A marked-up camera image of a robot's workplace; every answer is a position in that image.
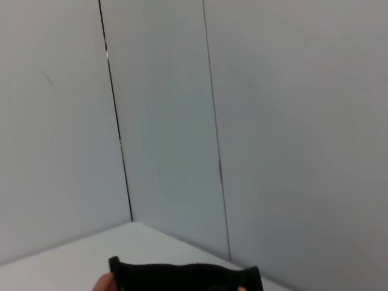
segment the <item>black fabric object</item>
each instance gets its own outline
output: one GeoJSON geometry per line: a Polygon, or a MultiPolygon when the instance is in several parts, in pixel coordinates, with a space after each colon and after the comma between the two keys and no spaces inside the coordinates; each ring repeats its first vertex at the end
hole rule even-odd
{"type": "Polygon", "coordinates": [[[210,264],[131,265],[109,259],[118,291],[263,291],[259,268],[230,270],[210,264]]]}

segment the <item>white wall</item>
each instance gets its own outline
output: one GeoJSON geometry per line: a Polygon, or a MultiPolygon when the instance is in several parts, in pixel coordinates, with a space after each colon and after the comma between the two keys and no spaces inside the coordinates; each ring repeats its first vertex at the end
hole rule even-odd
{"type": "Polygon", "coordinates": [[[234,262],[388,288],[388,2],[206,0],[234,262]]]}
{"type": "Polygon", "coordinates": [[[130,219],[94,0],[0,2],[0,263],[130,219]]]}
{"type": "Polygon", "coordinates": [[[136,221],[227,255],[201,0],[103,0],[136,221]]]}

